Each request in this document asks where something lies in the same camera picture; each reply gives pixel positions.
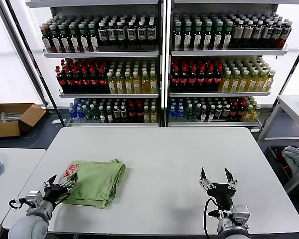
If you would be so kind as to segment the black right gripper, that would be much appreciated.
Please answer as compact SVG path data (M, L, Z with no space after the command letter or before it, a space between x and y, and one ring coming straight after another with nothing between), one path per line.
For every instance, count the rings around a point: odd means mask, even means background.
M202 167L199 184L204 191L207 191L207 195L216 200L218 209L229 211L233 205L232 197L236 193L238 181L234 179L232 173L227 168L225 168L225 173L229 184L215 183L212 186L212 183L206 178Z

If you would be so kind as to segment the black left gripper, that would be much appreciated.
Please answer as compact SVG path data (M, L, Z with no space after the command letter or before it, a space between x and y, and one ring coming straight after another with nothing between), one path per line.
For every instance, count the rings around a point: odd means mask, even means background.
M57 175L53 175L46 182L44 182L43 200L49 201L52 204L57 204L64 198L70 195L69 191L76 185L78 176L72 174L66 177L66 180L61 184L53 184Z

